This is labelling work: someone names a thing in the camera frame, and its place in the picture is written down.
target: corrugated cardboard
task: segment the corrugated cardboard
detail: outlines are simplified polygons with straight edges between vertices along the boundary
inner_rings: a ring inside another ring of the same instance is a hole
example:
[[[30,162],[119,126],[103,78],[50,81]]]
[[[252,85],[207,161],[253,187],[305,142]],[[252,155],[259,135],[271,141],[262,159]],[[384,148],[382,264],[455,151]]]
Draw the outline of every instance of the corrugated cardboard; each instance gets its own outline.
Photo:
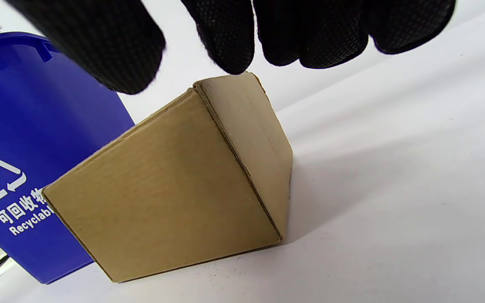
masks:
[[[291,162],[260,82],[244,73],[197,82],[44,195],[123,282],[279,243]]]

